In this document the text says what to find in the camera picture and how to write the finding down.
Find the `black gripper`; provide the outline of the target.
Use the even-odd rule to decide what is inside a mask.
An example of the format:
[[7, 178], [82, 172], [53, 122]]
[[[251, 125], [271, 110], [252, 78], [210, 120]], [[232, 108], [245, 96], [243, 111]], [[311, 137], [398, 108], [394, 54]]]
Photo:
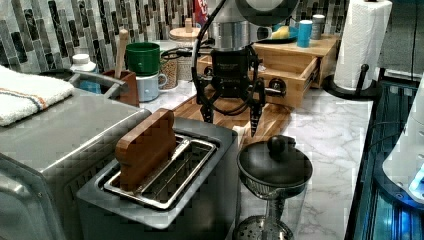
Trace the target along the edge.
[[259, 58], [253, 49], [211, 52], [212, 85], [214, 91], [209, 96], [202, 92], [199, 96], [203, 121], [212, 123], [214, 102], [219, 98], [239, 98], [250, 109], [250, 134], [257, 132], [262, 108], [266, 103], [264, 82], [258, 78]]

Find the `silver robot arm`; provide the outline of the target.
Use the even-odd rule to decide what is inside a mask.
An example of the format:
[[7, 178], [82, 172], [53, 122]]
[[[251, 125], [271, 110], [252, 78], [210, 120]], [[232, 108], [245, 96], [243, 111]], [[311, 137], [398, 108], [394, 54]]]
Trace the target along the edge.
[[[288, 19], [299, 0], [211, 0], [208, 19], [192, 51], [191, 74], [203, 120], [214, 114], [236, 116], [250, 111], [255, 133], [269, 89], [259, 76], [259, 57], [253, 44], [268, 39], [272, 27]], [[212, 73], [200, 75], [197, 58], [202, 41], [212, 42]]]

